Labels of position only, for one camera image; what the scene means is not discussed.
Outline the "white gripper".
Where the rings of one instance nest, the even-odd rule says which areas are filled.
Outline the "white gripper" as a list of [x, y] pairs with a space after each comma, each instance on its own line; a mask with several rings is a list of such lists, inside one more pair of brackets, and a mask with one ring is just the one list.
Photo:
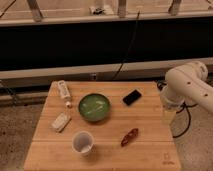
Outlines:
[[169, 125], [176, 115], [176, 111], [183, 103], [184, 97], [170, 87], [164, 87], [160, 92], [163, 109], [162, 122]]

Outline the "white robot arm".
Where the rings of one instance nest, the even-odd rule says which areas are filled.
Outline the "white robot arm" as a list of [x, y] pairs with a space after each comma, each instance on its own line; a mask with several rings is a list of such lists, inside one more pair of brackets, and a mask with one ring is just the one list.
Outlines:
[[162, 122], [169, 125], [186, 99], [213, 114], [213, 87], [206, 83], [208, 69], [200, 61], [189, 62], [168, 70], [166, 85], [160, 91]]

